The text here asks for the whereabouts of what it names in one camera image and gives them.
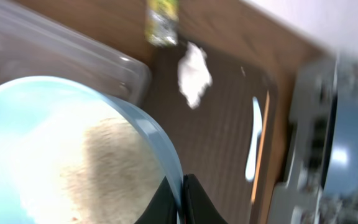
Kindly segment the light blue rice bowl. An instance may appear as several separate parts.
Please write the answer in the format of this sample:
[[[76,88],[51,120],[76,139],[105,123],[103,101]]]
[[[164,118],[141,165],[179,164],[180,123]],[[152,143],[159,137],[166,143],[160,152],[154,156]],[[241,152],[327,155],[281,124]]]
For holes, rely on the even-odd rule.
[[[0,223],[36,223],[22,205],[16,177],[17,155],[29,136],[45,126],[62,131],[109,118],[126,120],[148,143],[175,198],[177,223],[183,223],[183,172],[161,126],[131,103],[57,77],[25,77],[0,85]]]

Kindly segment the large blue plate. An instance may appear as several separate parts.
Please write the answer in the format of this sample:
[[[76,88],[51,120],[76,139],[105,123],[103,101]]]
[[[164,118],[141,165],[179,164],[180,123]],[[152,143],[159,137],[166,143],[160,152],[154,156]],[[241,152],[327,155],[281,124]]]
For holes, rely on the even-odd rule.
[[[358,99],[338,97],[323,195],[348,197],[358,190]]]

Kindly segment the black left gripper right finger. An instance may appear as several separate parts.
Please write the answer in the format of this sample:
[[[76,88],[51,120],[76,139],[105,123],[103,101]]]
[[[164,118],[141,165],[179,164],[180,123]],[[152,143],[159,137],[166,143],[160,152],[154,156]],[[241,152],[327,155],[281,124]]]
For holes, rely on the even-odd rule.
[[[186,224],[227,224],[194,174],[183,178],[182,204]]]

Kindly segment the white tissue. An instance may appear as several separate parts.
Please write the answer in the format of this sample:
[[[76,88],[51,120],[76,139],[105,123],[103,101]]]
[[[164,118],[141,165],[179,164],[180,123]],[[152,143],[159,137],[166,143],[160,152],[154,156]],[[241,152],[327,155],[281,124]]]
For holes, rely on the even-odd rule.
[[[200,105],[205,90],[212,86],[206,52],[192,42],[187,42],[185,55],[178,62],[178,86],[191,109]]]

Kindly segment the light blue plastic knife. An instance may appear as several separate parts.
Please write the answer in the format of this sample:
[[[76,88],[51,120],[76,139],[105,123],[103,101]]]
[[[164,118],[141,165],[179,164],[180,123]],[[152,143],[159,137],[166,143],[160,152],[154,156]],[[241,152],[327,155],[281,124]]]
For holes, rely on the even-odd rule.
[[[249,154],[246,162],[245,179],[248,182],[252,182],[255,177],[255,169],[257,162],[257,141],[262,133],[262,115],[259,106],[259,101],[256,97],[252,98],[253,106],[253,123],[252,134],[250,140]]]

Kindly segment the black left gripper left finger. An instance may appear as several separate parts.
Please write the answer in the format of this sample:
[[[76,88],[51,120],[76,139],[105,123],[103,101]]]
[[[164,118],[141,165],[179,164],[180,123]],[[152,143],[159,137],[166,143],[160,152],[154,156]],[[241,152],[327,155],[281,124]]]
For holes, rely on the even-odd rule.
[[[166,177],[135,224],[177,224],[177,205]]]

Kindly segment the white rice pile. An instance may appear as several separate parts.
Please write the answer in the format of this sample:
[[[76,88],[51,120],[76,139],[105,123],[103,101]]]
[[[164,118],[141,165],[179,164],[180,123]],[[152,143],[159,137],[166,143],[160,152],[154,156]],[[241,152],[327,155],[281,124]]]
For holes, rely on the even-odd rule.
[[[36,223],[134,223],[163,179],[148,143],[122,118],[42,127],[22,143],[16,170]]]

